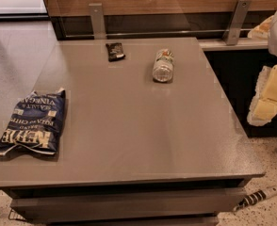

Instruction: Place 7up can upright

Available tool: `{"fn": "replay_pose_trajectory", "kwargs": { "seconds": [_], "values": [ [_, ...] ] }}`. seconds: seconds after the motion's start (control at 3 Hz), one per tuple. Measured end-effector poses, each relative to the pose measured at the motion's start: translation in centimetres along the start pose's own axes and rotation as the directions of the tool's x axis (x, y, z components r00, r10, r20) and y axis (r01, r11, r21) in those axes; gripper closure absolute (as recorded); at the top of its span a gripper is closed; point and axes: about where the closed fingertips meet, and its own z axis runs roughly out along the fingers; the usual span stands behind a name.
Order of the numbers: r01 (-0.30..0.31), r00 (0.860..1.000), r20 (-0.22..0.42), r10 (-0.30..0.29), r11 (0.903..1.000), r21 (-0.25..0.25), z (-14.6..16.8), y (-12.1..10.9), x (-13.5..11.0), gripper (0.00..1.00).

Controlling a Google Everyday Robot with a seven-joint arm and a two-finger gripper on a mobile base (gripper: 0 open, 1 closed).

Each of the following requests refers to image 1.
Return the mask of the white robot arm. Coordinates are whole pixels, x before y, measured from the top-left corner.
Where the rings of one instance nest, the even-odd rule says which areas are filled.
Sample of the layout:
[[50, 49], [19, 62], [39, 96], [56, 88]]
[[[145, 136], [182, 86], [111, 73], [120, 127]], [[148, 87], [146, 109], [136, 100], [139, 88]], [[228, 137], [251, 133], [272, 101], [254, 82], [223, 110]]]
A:
[[[277, 11], [248, 34], [249, 38], [262, 39], [265, 36], [269, 52], [277, 57]], [[253, 126], [264, 126], [277, 115], [277, 64], [272, 68], [262, 68], [254, 90], [247, 122]]]

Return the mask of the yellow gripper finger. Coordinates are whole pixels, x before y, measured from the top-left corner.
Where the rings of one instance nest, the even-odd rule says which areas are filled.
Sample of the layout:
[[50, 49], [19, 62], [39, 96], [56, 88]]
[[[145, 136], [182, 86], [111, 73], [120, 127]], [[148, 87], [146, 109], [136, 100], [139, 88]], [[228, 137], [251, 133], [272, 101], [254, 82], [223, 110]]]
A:
[[258, 75], [255, 95], [252, 98], [247, 122], [263, 126], [277, 115], [277, 64], [272, 68], [264, 66]]
[[272, 21], [272, 16], [268, 17], [261, 24], [253, 28], [248, 33], [248, 38], [253, 40], [266, 40], [269, 36], [271, 21]]

